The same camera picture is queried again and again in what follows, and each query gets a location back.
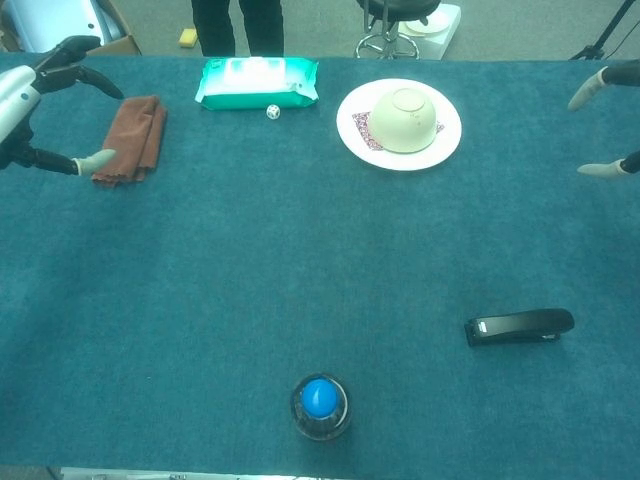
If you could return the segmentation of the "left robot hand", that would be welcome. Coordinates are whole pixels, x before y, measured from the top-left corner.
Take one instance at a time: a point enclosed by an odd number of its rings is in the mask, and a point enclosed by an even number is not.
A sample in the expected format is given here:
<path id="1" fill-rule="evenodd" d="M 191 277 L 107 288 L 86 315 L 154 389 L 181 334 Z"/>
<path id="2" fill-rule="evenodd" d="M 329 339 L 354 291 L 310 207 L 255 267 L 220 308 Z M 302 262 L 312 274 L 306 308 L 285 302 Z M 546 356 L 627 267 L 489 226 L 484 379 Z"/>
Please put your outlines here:
<path id="1" fill-rule="evenodd" d="M 85 158 L 70 158 L 30 145 L 33 131 L 30 118 L 44 94 L 63 90 L 78 82 L 93 85 L 114 99 L 123 99 L 121 90 L 100 72 L 80 64 L 87 53 L 100 46 L 93 35 L 65 38 L 33 65 L 21 65 L 1 73 L 1 167 L 11 163 L 25 168 L 90 176 L 105 167 L 116 155 L 102 149 Z"/>

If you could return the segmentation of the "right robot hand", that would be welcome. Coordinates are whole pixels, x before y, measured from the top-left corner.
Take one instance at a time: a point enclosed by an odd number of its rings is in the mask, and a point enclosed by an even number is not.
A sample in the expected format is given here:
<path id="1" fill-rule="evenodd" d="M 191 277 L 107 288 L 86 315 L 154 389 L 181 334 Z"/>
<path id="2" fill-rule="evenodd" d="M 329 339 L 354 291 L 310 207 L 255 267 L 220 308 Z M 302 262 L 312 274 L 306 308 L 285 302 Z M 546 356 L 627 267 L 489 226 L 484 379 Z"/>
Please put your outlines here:
<path id="1" fill-rule="evenodd" d="M 600 90 L 610 85 L 638 87 L 639 61 L 632 60 L 614 66 L 605 66 L 588 77 L 573 94 L 567 109 L 576 111 L 582 108 Z M 624 158 L 610 163 L 588 163 L 581 165 L 577 172 L 597 178 L 614 179 L 639 172 L 639 152 L 633 152 Z"/>

